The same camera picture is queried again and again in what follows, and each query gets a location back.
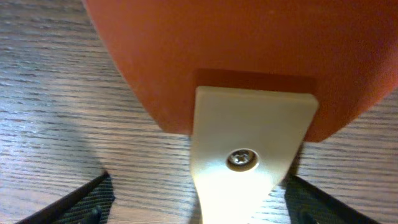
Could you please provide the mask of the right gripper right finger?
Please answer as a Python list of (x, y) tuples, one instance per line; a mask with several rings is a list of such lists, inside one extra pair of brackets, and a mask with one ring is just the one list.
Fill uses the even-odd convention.
[(297, 176), (284, 194), (291, 224), (379, 224)]

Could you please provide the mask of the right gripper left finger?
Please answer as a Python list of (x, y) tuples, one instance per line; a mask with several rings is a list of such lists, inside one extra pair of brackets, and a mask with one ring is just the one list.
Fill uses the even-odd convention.
[(107, 224), (114, 201), (111, 176), (104, 172), (17, 224)]

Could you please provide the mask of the orange scraper with wooden handle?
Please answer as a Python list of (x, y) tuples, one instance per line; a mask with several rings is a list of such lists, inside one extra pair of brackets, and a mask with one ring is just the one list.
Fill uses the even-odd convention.
[(303, 142), (397, 87), (396, 1), (85, 1), (158, 126), (191, 137), (203, 223), (249, 223)]

